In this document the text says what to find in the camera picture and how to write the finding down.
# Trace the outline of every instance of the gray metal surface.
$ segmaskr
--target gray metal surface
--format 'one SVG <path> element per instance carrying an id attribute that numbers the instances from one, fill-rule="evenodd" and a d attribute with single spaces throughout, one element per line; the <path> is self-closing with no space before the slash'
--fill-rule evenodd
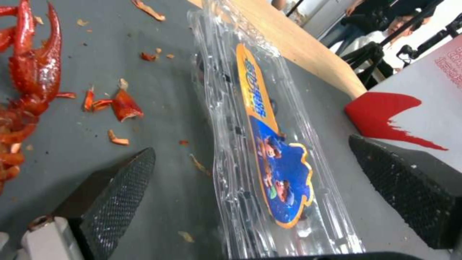
<path id="1" fill-rule="evenodd" d="M 32 0 L 39 26 L 36 42 L 48 37 L 46 2 Z M 3 1 L 15 5 L 16 0 Z M 213 161 L 212 133 L 207 126 L 190 80 L 189 58 L 193 38 L 186 12 L 196 8 L 184 0 L 146 0 L 167 21 L 160 23 L 136 9 L 130 0 L 53 1 L 63 31 L 62 91 L 78 94 L 76 100 L 56 99 L 41 117 L 35 133 L 24 144 L 26 163 L 21 174 L 6 184 L 0 196 L 0 230 L 18 241 L 27 223 L 51 212 L 91 172 L 111 165 L 147 146 L 156 150 L 153 178 L 125 235 L 111 259 L 204 259 L 221 256 L 219 213 L 212 180 L 198 172 L 190 158 L 210 167 Z M 86 27 L 77 19 L 88 20 Z M 0 27 L 14 23 L 1 18 Z M 146 62 L 141 51 L 176 57 Z M 0 55 L 1 92 L 12 95 L 7 58 Z M 289 63 L 321 139 L 339 190 L 359 236 L 369 251 L 398 251 L 426 260 L 445 260 L 446 251 L 429 249 L 374 191 L 351 153 L 347 138 L 356 133 L 342 108 L 346 95 L 296 65 Z M 145 112 L 143 119 L 119 123 L 112 110 L 84 113 L 84 91 L 94 84 L 97 98 L 117 90 L 125 78 L 128 92 Z M 129 147 L 111 144 L 107 129 L 130 139 Z M 189 147 L 178 145 L 187 139 Z M 187 243 L 178 231 L 195 239 Z"/>

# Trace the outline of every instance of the clear plastic blister pack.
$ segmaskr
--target clear plastic blister pack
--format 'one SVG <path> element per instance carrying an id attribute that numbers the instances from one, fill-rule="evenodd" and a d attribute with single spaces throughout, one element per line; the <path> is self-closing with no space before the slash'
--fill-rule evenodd
<path id="1" fill-rule="evenodd" d="M 362 252 L 279 51 L 229 0 L 204 0 L 188 20 L 228 256 Z"/>

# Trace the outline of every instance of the crumb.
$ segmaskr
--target crumb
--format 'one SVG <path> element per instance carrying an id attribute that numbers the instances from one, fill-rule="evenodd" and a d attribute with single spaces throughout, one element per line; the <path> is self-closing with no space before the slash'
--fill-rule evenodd
<path id="1" fill-rule="evenodd" d="M 42 18 L 40 16 L 34 16 L 34 19 L 38 24 L 44 25 Z"/>
<path id="2" fill-rule="evenodd" d="M 184 147 L 188 147 L 189 141 L 188 140 L 180 140 L 180 141 L 178 141 L 178 144 L 182 145 Z"/>
<path id="3" fill-rule="evenodd" d="M 119 88 L 127 91 L 128 82 L 124 78 L 119 79 Z"/>
<path id="4" fill-rule="evenodd" d="M 186 242 L 194 243 L 194 238 L 188 232 L 178 231 L 178 234 L 182 236 Z"/>
<path id="5" fill-rule="evenodd" d="M 78 26 L 86 26 L 87 24 L 89 24 L 90 22 L 89 21 L 84 21 L 82 19 L 78 19 L 77 20 L 77 25 Z"/>

